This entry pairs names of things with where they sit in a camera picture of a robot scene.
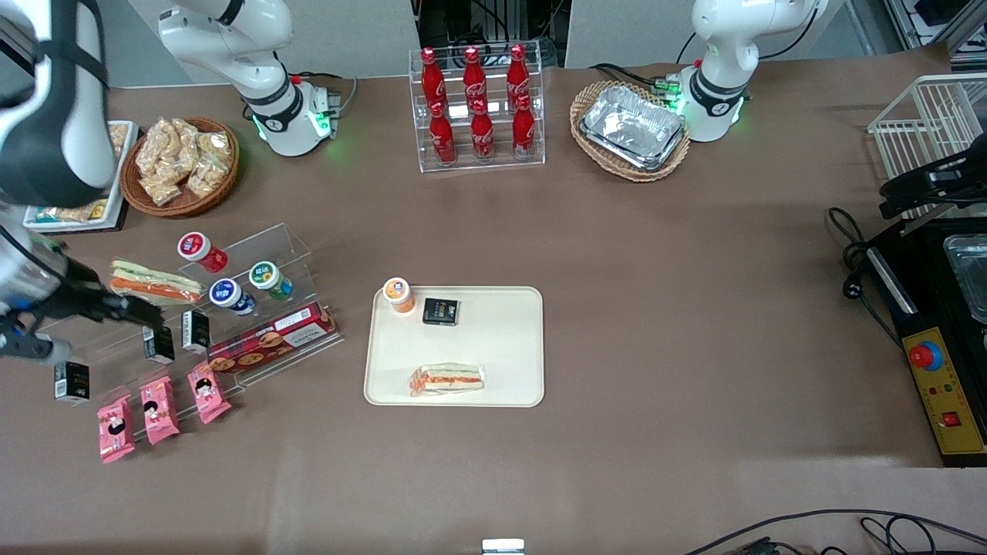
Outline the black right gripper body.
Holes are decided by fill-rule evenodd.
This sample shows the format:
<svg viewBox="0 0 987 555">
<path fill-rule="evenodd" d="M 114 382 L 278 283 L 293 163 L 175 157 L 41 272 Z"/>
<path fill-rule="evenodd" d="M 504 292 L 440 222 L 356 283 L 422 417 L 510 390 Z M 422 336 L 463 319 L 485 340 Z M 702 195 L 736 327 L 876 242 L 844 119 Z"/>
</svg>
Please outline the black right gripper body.
<svg viewBox="0 0 987 555">
<path fill-rule="evenodd" d="M 73 257 L 65 257 L 64 271 L 57 273 L 46 262 L 35 262 L 43 277 L 53 278 L 56 288 L 51 295 L 31 309 L 34 325 L 46 320 L 62 320 L 80 316 L 96 323 L 123 321 L 119 295 L 103 287 L 99 275 Z"/>
</svg>

